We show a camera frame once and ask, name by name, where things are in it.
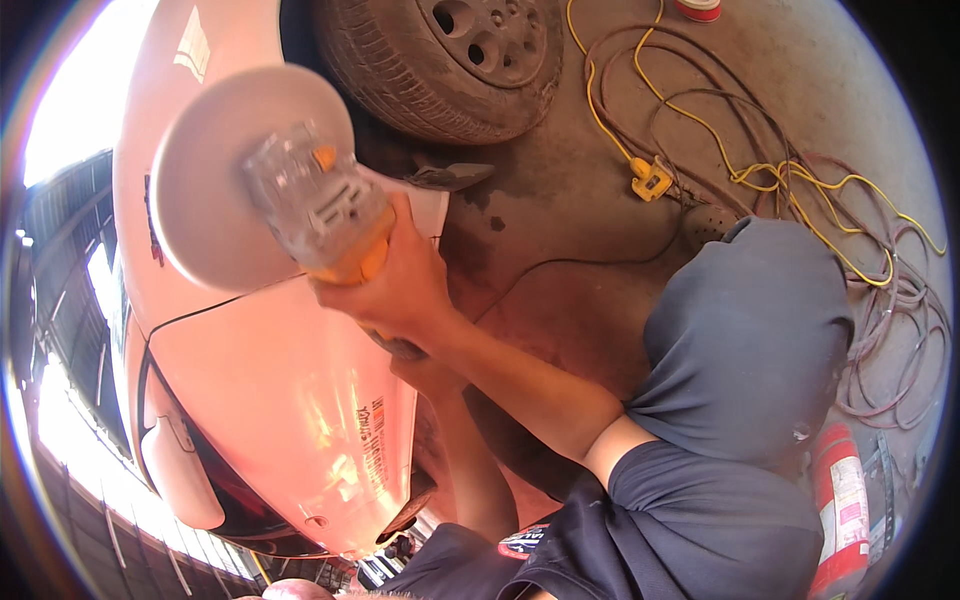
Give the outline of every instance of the cable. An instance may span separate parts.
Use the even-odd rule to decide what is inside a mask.
[[[267,586],[272,586],[274,582],[270,579],[270,575],[267,575],[267,569],[263,568],[263,564],[260,563],[260,558],[256,556],[256,552],[252,550],[249,552],[253,559],[253,564],[256,564],[256,569],[260,571],[260,576],[263,577],[263,581],[267,582]]]
[[[848,352],[848,368],[845,370],[846,386],[841,386],[836,398],[838,408],[851,417],[859,419],[861,422],[872,427],[899,427],[901,429],[909,429],[919,424],[929,412],[932,401],[927,397],[927,402],[910,415],[905,414],[906,410],[903,408],[903,402],[909,397],[919,379],[920,366],[925,360],[930,340],[937,335],[943,339],[944,350],[941,354],[940,370],[933,385],[937,386],[942,382],[947,369],[948,346],[952,333],[948,312],[936,291],[930,287],[926,281],[925,271],[918,269],[907,258],[898,253],[898,241],[907,231],[915,232],[923,242],[924,263],[927,266],[929,265],[928,251],[932,249],[938,256],[943,256],[946,254],[947,244],[945,243],[942,247],[938,247],[930,234],[916,219],[900,211],[877,185],[857,173],[847,163],[833,156],[802,153],[776,119],[765,109],[754,92],[720,57],[691,36],[660,24],[663,13],[662,0],[660,0],[660,10],[654,23],[634,23],[616,27],[600,35],[589,48],[585,47],[573,28],[573,21],[570,16],[571,5],[572,0],[568,0],[566,5],[567,25],[577,42],[577,46],[581,52],[585,54],[584,77],[588,88],[588,104],[590,106],[590,112],[594,120],[597,121],[598,126],[614,141],[624,156],[628,156],[630,151],[636,152],[638,156],[646,156],[650,160],[653,160],[655,156],[661,156],[668,167],[674,170],[674,175],[682,174],[696,181],[714,194],[717,199],[729,206],[734,212],[738,213],[739,216],[756,214],[763,207],[763,202],[766,197],[773,194],[773,214],[777,218],[792,216],[810,228],[843,262],[848,271],[846,275],[848,287],[854,291],[862,290],[866,294],[866,311],[855,328],[856,337]],[[636,45],[631,44],[627,48],[618,50],[602,68],[598,67],[599,62],[594,60],[594,56],[601,45],[613,36],[637,30],[643,32],[639,43]],[[648,41],[653,31],[658,31],[666,36],[679,39],[703,53],[704,56],[719,66],[733,79],[746,97],[744,98],[738,94],[729,92],[722,83],[712,75],[709,69],[706,69],[700,62],[682,50],[655,41]],[[639,51],[642,48],[660,49],[680,57],[703,73],[715,89],[690,89],[678,92],[670,97],[663,97],[653,86],[653,83],[640,66]],[[711,133],[727,166],[730,174],[730,182],[743,185],[756,192],[753,210],[746,208],[737,198],[731,196],[726,190],[723,190],[709,179],[683,167],[682,164],[677,163],[667,156],[665,150],[654,136],[652,122],[650,131],[657,146],[656,149],[650,147],[644,140],[617,122],[608,108],[607,80],[613,62],[620,56],[631,53],[631,51],[634,69],[637,74],[640,75],[651,91],[660,99],[657,111],[660,111],[663,106],[668,106],[699,123]],[[593,94],[593,84],[597,80],[596,75],[598,71],[600,72],[600,94],[599,97],[596,97]],[[733,168],[727,149],[724,147],[717,130],[704,119],[677,107],[671,102],[676,96],[685,93],[712,93],[724,97],[739,120],[744,132],[747,134],[751,145],[756,151],[758,161],[744,169],[737,170]],[[775,165],[774,161],[770,160],[765,154],[762,145],[759,143],[758,136],[741,111],[741,105],[759,111],[765,117],[770,127],[773,128],[775,133],[780,137],[783,143],[783,160],[778,164]],[[814,161],[827,162],[846,171],[847,175],[836,183],[829,183],[817,175],[813,167]],[[760,177],[765,174],[771,179],[769,182],[758,182],[756,179],[753,179],[755,174]],[[826,205],[829,218],[831,218],[832,222],[842,232],[866,235],[877,244],[882,253],[882,263],[879,272],[871,273],[852,264],[820,230],[814,227],[809,215],[793,193],[793,178],[805,181],[816,189],[819,197]],[[868,226],[856,213],[851,211],[841,199],[839,194],[841,194],[852,181],[860,183],[867,192],[867,197],[876,210],[876,216],[880,222],[880,231]],[[687,188],[681,180],[676,180],[676,183],[684,192],[696,194],[695,191]],[[784,201],[786,207],[789,209],[782,212],[782,214],[780,210],[781,201]],[[551,264],[552,262],[615,264],[602,261],[582,261],[580,259],[554,259],[532,265],[514,279],[510,286],[480,314],[478,320],[509,294],[524,276],[538,267]],[[892,323],[896,314],[905,315],[910,319],[918,331],[918,339],[916,344],[906,354],[896,390],[889,397],[881,400],[874,398],[869,391],[869,386],[867,385],[869,375],[866,373],[865,367],[867,361],[875,357],[879,350],[884,347],[884,342],[887,340],[887,336],[892,329]],[[857,408],[854,406],[854,393],[859,394],[863,398],[863,401],[867,404],[867,408]],[[880,420],[881,417],[886,415],[892,415],[892,420]]]
[[[576,40],[576,42],[577,42],[578,47],[580,47],[581,50],[583,51],[583,50],[584,50],[584,45],[583,45],[583,43],[580,41],[580,38],[576,35],[575,30],[573,29],[572,18],[571,18],[571,16],[570,16],[570,7],[571,7],[572,3],[573,3],[573,0],[569,0],[569,1],[567,2],[567,11],[566,11],[566,14],[567,14],[567,25],[570,27],[571,34],[574,36],[574,38],[575,38],[575,40]],[[787,154],[787,160],[785,160],[785,161],[784,161],[780,166],[778,166],[778,167],[775,167],[773,164],[771,164],[771,163],[769,163],[769,162],[764,162],[764,163],[756,163],[756,164],[751,165],[751,166],[747,167],[746,169],[742,169],[742,170],[740,170],[740,171],[737,171],[736,169],[734,169],[733,166],[732,166],[732,164],[731,164],[731,162],[730,162],[730,158],[729,158],[729,155],[728,155],[728,153],[727,153],[726,147],[724,146],[723,141],[722,141],[722,139],[721,139],[721,137],[720,137],[720,134],[717,132],[717,130],[714,129],[714,128],[713,128],[707,121],[705,121],[704,119],[701,119],[701,118],[698,117],[697,115],[695,115],[695,114],[693,114],[693,113],[691,113],[691,112],[688,112],[688,111],[686,111],[686,110],[684,110],[684,109],[682,109],[682,108],[680,108],[680,107],[677,107],[675,104],[673,104],[672,102],[670,102],[670,98],[665,98],[665,97],[657,90],[657,88],[653,85],[653,83],[652,83],[652,82],[650,81],[650,79],[647,77],[646,73],[643,72],[642,67],[640,67],[640,64],[639,64],[639,51],[640,51],[640,49],[643,47],[643,44],[646,42],[647,38],[650,36],[650,34],[653,33],[654,30],[661,30],[661,31],[664,31],[664,32],[666,32],[666,33],[668,33],[668,34],[670,34],[670,35],[675,35],[675,36],[678,36],[678,37],[680,37],[680,38],[682,38],[682,39],[684,39],[684,40],[686,40],[686,41],[689,41],[689,42],[692,43],[694,46],[696,46],[696,47],[698,47],[699,49],[703,50],[705,53],[708,53],[708,55],[711,56],[712,58],[715,58],[715,59],[725,68],[725,70],[727,70],[728,72],[730,72],[730,73],[732,74],[732,72],[731,72],[731,70],[730,70],[729,67],[727,67],[725,64],[723,64],[722,61],[720,61],[718,58],[716,58],[716,56],[713,55],[711,52],[709,52],[708,50],[706,50],[705,48],[703,48],[702,45],[694,42],[694,41],[691,40],[688,36],[678,35],[678,33],[673,32],[672,30],[669,30],[668,28],[664,28],[663,26],[661,26],[659,23],[660,23],[660,19],[662,18],[662,14],[663,14],[663,0],[660,0],[660,10],[658,11],[657,18],[655,19],[655,21],[654,21],[653,24],[637,24],[637,25],[628,25],[628,26],[624,26],[624,27],[617,28],[616,30],[613,30],[612,32],[610,32],[610,33],[608,33],[607,35],[603,36],[603,37],[602,37],[600,40],[598,40],[597,42],[594,42],[594,45],[591,46],[590,49],[585,52],[585,54],[586,54],[586,56],[587,56],[587,63],[588,63],[588,65],[589,65],[589,75],[588,75],[588,89],[589,89],[589,93],[588,93],[588,102],[589,102],[589,104],[590,104],[590,111],[591,111],[591,113],[593,114],[594,119],[597,120],[598,124],[599,124],[599,125],[604,129],[604,131],[611,137],[611,139],[614,139],[614,141],[617,143],[617,146],[618,146],[618,147],[621,146],[621,143],[620,143],[619,139],[617,139],[616,136],[615,136],[609,129],[607,129],[607,128],[601,123],[601,119],[599,118],[599,117],[600,117],[600,114],[603,114],[603,112],[605,112],[605,111],[604,111],[604,110],[601,110],[601,109],[598,109],[598,107],[594,104],[594,102],[593,102],[593,100],[592,100],[592,84],[593,84],[594,76],[595,76],[595,73],[596,73],[596,66],[595,66],[595,62],[591,59],[591,54],[592,54],[593,49],[594,49],[594,47],[595,47],[596,45],[602,43],[603,41],[606,41],[606,40],[609,39],[612,35],[615,35],[615,34],[618,34],[618,33],[622,33],[622,32],[626,32],[626,31],[635,30],[635,29],[645,29],[646,32],[644,33],[643,37],[640,39],[640,42],[636,45],[636,47],[635,47],[635,49],[634,49],[634,67],[635,67],[637,73],[640,75],[640,77],[641,77],[641,78],[643,79],[643,81],[647,84],[647,86],[650,88],[650,90],[660,99],[660,101],[661,101],[663,104],[665,104],[665,105],[667,105],[668,107],[670,107],[671,109],[677,111],[679,114],[682,114],[682,115],[686,116],[687,118],[690,118],[690,119],[694,120],[695,122],[699,123],[700,125],[702,125],[703,127],[705,127],[705,128],[712,134],[714,140],[715,140],[716,143],[717,143],[717,147],[718,147],[719,150],[720,150],[721,156],[722,156],[723,159],[724,159],[724,163],[726,164],[727,169],[728,169],[728,171],[729,171],[730,174],[731,174],[731,181],[732,181],[732,182],[738,183],[738,184],[742,184],[742,185],[745,185],[745,186],[747,186],[747,187],[750,187],[751,189],[754,189],[755,191],[757,191],[757,192],[759,192],[759,193],[761,193],[761,194],[763,194],[763,193],[768,193],[768,192],[777,192],[777,193],[779,194],[779,193],[782,192],[782,190],[784,190],[784,189],[787,190],[787,191],[786,191],[786,197],[787,197],[788,201],[790,202],[791,209],[794,210],[794,211],[799,215],[800,220],[801,220],[808,228],[810,228],[810,230],[811,230],[825,245],[827,245],[828,248],[830,248],[830,250],[831,250],[832,252],[834,252],[835,254],[837,254],[837,256],[838,256],[849,268],[851,268],[855,273],[858,273],[858,274],[861,275],[861,276],[863,276],[864,274],[863,274],[862,272],[860,272],[859,269],[852,263],[852,261],[850,261],[842,252],[840,252],[840,250],[839,250],[835,245],[833,245],[833,243],[831,243],[831,242],[827,239],[827,237],[826,237],[820,230],[818,230],[818,229],[813,225],[813,223],[810,221],[810,219],[809,219],[809,217],[806,215],[803,207],[800,206],[800,203],[797,201],[796,197],[792,194],[792,192],[789,191],[789,187],[790,187],[790,185],[789,185],[789,178],[790,178],[791,176],[797,175],[797,176],[801,177],[801,179],[807,180],[807,181],[809,181],[810,183],[814,184],[814,186],[817,188],[817,190],[820,192],[820,194],[824,197],[824,199],[825,199],[825,201],[827,202],[827,204],[828,204],[831,212],[833,212],[833,216],[834,216],[834,219],[835,219],[837,225],[840,227],[841,230],[844,230],[844,231],[847,232],[847,233],[862,233],[862,232],[864,232],[864,231],[863,231],[862,229],[859,229],[859,228],[858,228],[858,229],[846,228],[845,226],[843,226],[843,225],[840,223],[839,217],[836,215],[836,212],[835,212],[835,210],[834,210],[834,208],[833,208],[833,205],[832,205],[832,203],[830,202],[830,198],[829,198],[829,196],[826,194],[825,190],[827,190],[827,189],[828,189],[828,190],[840,189],[840,188],[842,188],[844,185],[846,185],[846,184],[847,184],[849,181],[851,181],[851,180],[862,180],[863,182],[865,182],[865,183],[869,184],[870,186],[872,186],[872,187],[874,188],[874,190],[883,197],[884,201],[885,201],[886,203],[888,203],[888,205],[891,207],[891,209],[893,209],[894,213],[895,213],[898,217],[900,217],[900,218],[902,218],[902,219],[904,219],[904,220],[907,220],[907,221],[913,223],[915,226],[917,226],[917,227],[920,229],[920,231],[921,231],[922,235],[924,236],[924,238],[926,239],[926,241],[931,245],[931,247],[934,249],[934,251],[936,251],[936,253],[938,253],[938,254],[940,254],[940,255],[943,255],[944,253],[946,253],[946,249],[947,249],[947,248],[946,248],[946,244],[944,245],[943,248],[938,248],[938,247],[936,246],[936,244],[933,242],[932,238],[929,236],[929,234],[926,233],[926,230],[923,228],[923,226],[922,226],[919,222],[917,222],[915,219],[913,219],[913,218],[910,217],[909,215],[900,212],[900,211],[897,209],[897,207],[893,204],[893,202],[891,202],[891,201],[889,200],[889,198],[887,198],[886,195],[883,194],[883,192],[879,189],[879,187],[877,187],[877,186],[876,186],[875,184],[873,184],[871,181],[866,180],[865,178],[862,178],[862,176],[847,176],[846,178],[844,178],[843,180],[841,180],[841,181],[838,182],[838,183],[834,183],[834,184],[826,183],[826,182],[821,181],[821,180],[818,180],[816,177],[814,177],[814,175],[813,175],[810,171],[806,170],[801,164],[798,164],[798,163],[794,162],[793,160],[791,160],[791,159],[789,158],[789,157],[790,157],[790,152],[789,152],[789,150],[788,150],[788,154]],[[744,85],[744,83],[742,83],[742,81],[739,80],[739,78],[737,78],[735,75],[733,75],[733,76],[734,76],[734,79],[740,84],[740,86],[743,87],[745,91],[748,91],[748,89],[746,88],[746,85]],[[756,97],[753,96],[753,94],[749,94],[749,95],[752,97],[752,99],[755,100],[754,102],[749,103],[749,104],[750,104],[751,106],[756,107],[756,108],[762,109],[762,107],[759,105],[759,103],[756,102]],[[786,177],[784,177],[784,176],[781,174],[782,165],[783,165],[784,163],[787,165]],[[773,184],[773,185],[758,185],[758,184],[755,184],[755,183],[752,183],[752,182],[747,181],[747,177],[749,177],[752,173],[761,172],[761,171],[769,172],[770,174],[772,174],[772,175],[776,178],[776,183]],[[757,201],[755,202],[755,206],[759,206],[761,200],[762,200],[762,196],[758,197],[758,198],[757,198]],[[889,250],[884,250],[884,253],[887,254],[888,266],[890,266],[890,267],[892,268],[892,262],[893,262],[893,257],[892,257],[892,255],[890,254]],[[875,285],[875,286],[883,286],[883,285],[887,285],[887,284],[890,283],[891,277],[892,277],[892,272],[888,273],[888,274],[887,274],[887,277],[884,277],[884,278],[870,278],[870,277],[866,277],[865,280],[866,280],[868,283],[872,284],[872,285]]]
[[[680,237],[680,232],[684,227],[684,218],[686,217],[686,214],[691,209],[692,209],[692,206],[684,205],[683,203],[681,203],[680,214],[677,215],[677,223],[673,228],[673,232],[670,234],[670,239],[668,239],[666,243],[659,250],[657,250],[656,252],[654,252],[653,254],[651,254],[646,258],[636,258],[636,259],[626,258],[626,259],[620,259],[620,260],[590,260],[586,258],[548,258],[546,260],[536,262],[530,265],[529,267],[526,267],[513,278],[513,280],[510,282],[509,285],[507,285],[507,287],[503,288],[503,290],[496,296],[495,299],[493,299],[493,301],[490,304],[487,305],[486,308],[480,311],[480,313],[473,318],[473,323],[474,324],[479,323],[480,320],[486,317],[487,314],[491,310],[493,310],[494,307],[496,307],[500,302],[503,301],[503,299],[507,297],[507,295],[509,295],[511,292],[514,291],[514,288],[516,287],[516,285],[520,283],[524,277],[530,275],[540,267],[544,267],[546,265],[552,265],[552,264],[559,264],[559,263],[588,265],[591,267],[618,267],[618,266],[625,266],[625,265],[636,266],[636,265],[645,265],[657,260],[664,254],[666,254],[666,252],[670,250],[670,247],[673,246],[673,243],[677,241],[677,238]]]
[[[567,0],[566,2],[566,25],[570,28],[570,33],[573,35],[573,41],[577,42],[577,47],[580,48],[580,51],[584,53],[584,56],[587,55],[587,48],[584,47],[584,44],[580,43],[580,38],[577,37],[577,32],[573,29],[573,20],[570,18],[570,7],[573,6],[573,0]],[[590,76],[587,78],[587,104],[590,107],[590,112],[593,114],[593,120],[597,122],[597,126],[603,130],[607,136],[613,140],[613,143],[616,144],[617,150],[619,150],[624,157],[627,159],[627,162],[630,162],[634,158],[627,152],[627,149],[623,147],[623,144],[620,143],[620,140],[616,138],[613,133],[607,129],[607,126],[603,124],[603,121],[600,120],[600,115],[597,114],[596,108],[593,107],[593,77],[596,75],[596,65],[593,64],[593,61],[590,62]]]

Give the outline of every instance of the forearm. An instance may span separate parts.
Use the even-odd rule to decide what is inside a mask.
[[[457,522],[497,542],[518,528],[516,502],[462,396],[428,398],[450,467]]]
[[[584,464],[600,434],[624,414],[602,386],[499,342],[459,314],[436,325],[417,343],[570,460]]]

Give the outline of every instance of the wheel rim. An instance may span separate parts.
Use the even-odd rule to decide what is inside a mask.
[[[545,0],[417,0],[446,52],[480,81],[520,87],[546,57]]]

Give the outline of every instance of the shirt sleeve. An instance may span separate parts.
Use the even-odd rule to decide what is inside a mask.
[[[473,561],[491,547],[490,542],[466,527],[456,523],[443,523],[403,570],[379,590],[433,597],[443,590],[450,573]]]
[[[609,491],[688,597],[806,596],[823,529],[778,475],[650,442],[614,466]]]

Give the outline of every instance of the man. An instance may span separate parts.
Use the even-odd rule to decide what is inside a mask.
[[[392,201],[383,272],[363,286],[316,291],[321,304],[432,357],[395,361],[395,371],[437,413],[459,524],[441,525],[382,591],[805,597],[823,546],[820,520],[772,470],[793,464],[823,424],[852,335],[843,275],[813,235],[751,217],[707,243],[651,314],[643,342],[652,372],[624,404],[460,315],[409,201]],[[463,399],[468,383],[564,464],[589,471],[549,491],[565,496],[557,513],[517,531],[510,489]],[[509,453],[500,458],[523,471]]]

